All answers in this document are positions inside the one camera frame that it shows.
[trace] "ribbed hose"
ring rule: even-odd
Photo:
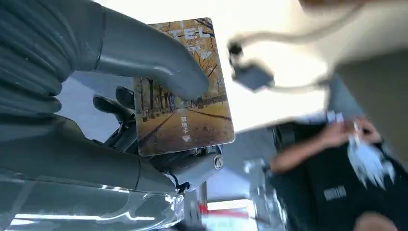
[[[93,60],[93,65],[88,62],[83,68],[95,66],[102,42],[102,7],[90,1],[74,2],[0,1],[0,115],[52,116],[61,109],[54,98],[61,83],[83,60]],[[73,6],[78,10],[64,13]],[[70,26],[73,14],[80,20],[86,10],[99,11],[91,20],[92,37],[79,36],[85,28]]]

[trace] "fluorescent light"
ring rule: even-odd
[[[208,210],[222,210],[222,209],[247,208],[249,203],[252,204],[252,201],[248,199],[211,202],[207,204],[207,209]]]
[[[19,219],[13,219],[10,225],[29,225],[35,223],[34,221],[30,220],[19,220]]]
[[[152,217],[132,217],[129,212],[120,214],[111,218],[101,218],[99,216],[79,216],[79,215],[47,215],[47,214],[17,214],[16,218],[21,219],[66,219],[66,220],[112,220],[122,216],[126,216],[129,220],[155,220],[156,218]]]

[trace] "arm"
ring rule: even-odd
[[[270,162],[272,172],[284,172],[292,169],[309,157],[326,148],[322,139],[313,137],[305,142],[295,144],[277,154]]]
[[[272,172],[290,170],[326,148],[344,144],[348,136],[354,132],[352,124],[331,123],[317,136],[278,153],[270,162],[271,170]]]

